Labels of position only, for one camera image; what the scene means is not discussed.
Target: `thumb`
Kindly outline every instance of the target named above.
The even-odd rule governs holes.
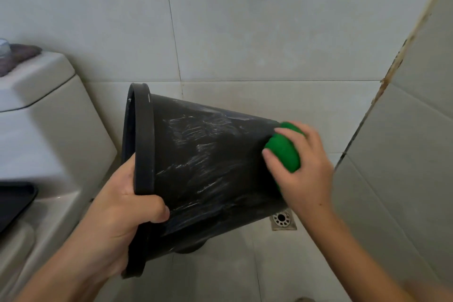
[[[291,173],[283,166],[272,151],[267,148],[263,150],[263,158],[264,162],[266,162],[267,169],[279,186],[284,185],[288,179],[291,179]]]
[[[168,220],[170,210],[156,195],[128,196],[130,222],[135,226],[145,222],[161,223]]]

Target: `toilet tank lid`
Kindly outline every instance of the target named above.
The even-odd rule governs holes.
[[[63,54],[43,51],[0,78],[0,112],[25,108],[74,75]]]

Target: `green scouring pad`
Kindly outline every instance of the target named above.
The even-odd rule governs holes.
[[[303,134],[299,128],[289,122],[281,123],[280,128],[288,128]],[[300,168],[299,153],[297,153],[291,140],[282,134],[275,133],[264,148],[270,149],[289,172],[293,173]]]

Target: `black bucket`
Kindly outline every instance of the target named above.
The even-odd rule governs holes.
[[[278,125],[131,84],[122,162],[135,152],[135,193],[161,196],[170,219],[139,225],[123,277],[139,277],[147,260],[187,253],[284,209],[261,156]]]

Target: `floor drain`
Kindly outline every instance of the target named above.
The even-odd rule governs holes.
[[[295,231],[296,223],[293,219],[291,209],[286,209],[270,217],[270,223],[273,231]]]

